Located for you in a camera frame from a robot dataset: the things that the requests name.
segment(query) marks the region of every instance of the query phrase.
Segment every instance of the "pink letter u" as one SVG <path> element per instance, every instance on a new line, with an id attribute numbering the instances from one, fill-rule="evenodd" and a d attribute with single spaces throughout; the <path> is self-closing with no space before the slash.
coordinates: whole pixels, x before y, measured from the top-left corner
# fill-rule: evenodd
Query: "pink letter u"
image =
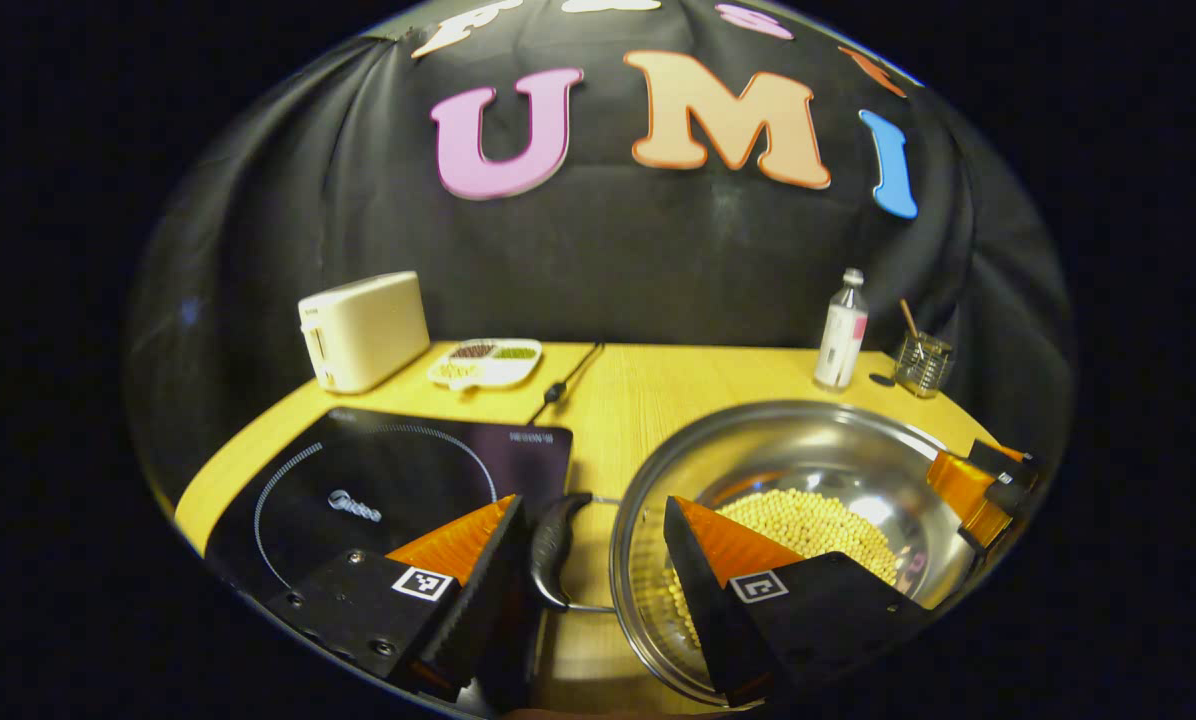
<path id="1" fill-rule="evenodd" d="M 452 195 L 465 200 L 507 197 L 531 190 L 562 167 L 567 157 L 567 105 L 579 68 L 560 68 L 519 79 L 515 90 L 531 99 L 531 133 L 517 158 L 496 163 L 483 155 L 483 108 L 496 90 L 480 87 L 434 105 L 438 123 L 438 176 Z"/>

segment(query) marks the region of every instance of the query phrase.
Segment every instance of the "white toaster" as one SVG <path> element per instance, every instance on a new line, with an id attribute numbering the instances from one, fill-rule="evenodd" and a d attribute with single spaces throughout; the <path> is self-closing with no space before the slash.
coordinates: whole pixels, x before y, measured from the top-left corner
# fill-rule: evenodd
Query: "white toaster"
<path id="1" fill-rule="evenodd" d="M 368 391 L 429 348 L 414 271 L 343 283 L 295 309 L 315 377 L 329 392 Z"/>

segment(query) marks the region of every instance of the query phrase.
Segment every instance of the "bottle label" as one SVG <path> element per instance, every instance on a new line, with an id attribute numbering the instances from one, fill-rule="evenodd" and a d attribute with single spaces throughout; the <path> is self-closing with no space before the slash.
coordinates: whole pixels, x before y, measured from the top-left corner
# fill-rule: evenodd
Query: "bottle label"
<path id="1" fill-rule="evenodd" d="M 825 336 L 820 338 L 820 356 L 816 364 L 818 382 L 830 388 L 848 386 L 868 322 L 869 317 L 862 311 L 830 306 L 830 313 L 825 318 Z"/>

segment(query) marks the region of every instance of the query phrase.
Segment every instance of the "power cord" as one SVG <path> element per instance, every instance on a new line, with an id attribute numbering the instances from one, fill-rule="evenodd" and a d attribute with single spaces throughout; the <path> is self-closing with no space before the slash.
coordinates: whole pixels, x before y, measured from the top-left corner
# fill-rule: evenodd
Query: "power cord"
<path id="1" fill-rule="evenodd" d="M 570 378 L 574 378 L 575 374 L 580 372 L 580 368 L 584 368 L 585 364 L 588 362 L 594 352 L 598 352 L 598 348 L 606 346 L 606 342 L 594 342 L 594 346 L 590 347 L 588 352 L 585 352 L 585 356 L 581 356 L 575 368 L 572 368 L 570 373 L 567 373 L 567 377 L 563 378 L 562 382 L 554 383 L 547 391 L 544 391 L 544 402 L 539 410 L 535 411 L 535 415 L 531 415 L 531 419 L 526 421 L 527 427 L 530 427 L 530 425 L 535 425 L 535 420 L 539 417 L 541 413 L 544 413 L 544 409 L 547 409 L 551 402 L 557 402 L 559 398 L 562 397 L 562 392 L 567 392 L 567 382 L 569 382 Z"/>

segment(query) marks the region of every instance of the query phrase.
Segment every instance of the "white tray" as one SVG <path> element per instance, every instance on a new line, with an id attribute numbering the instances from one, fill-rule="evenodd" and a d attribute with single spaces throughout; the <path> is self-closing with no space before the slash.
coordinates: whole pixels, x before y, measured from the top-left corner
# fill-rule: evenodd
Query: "white tray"
<path id="1" fill-rule="evenodd" d="M 466 347 L 487 344 L 490 349 L 483 356 L 452 356 Z M 506 359 L 496 356 L 499 352 L 533 350 L 533 355 L 524 359 Z M 544 348 L 533 340 L 515 338 L 480 338 L 466 340 L 444 352 L 443 356 L 429 366 L 429 379 L 441 386 L 462 391 L 466 388 L 507 388 L 520 383 L 531 374 L 531 370 L 541 362 Z"/>

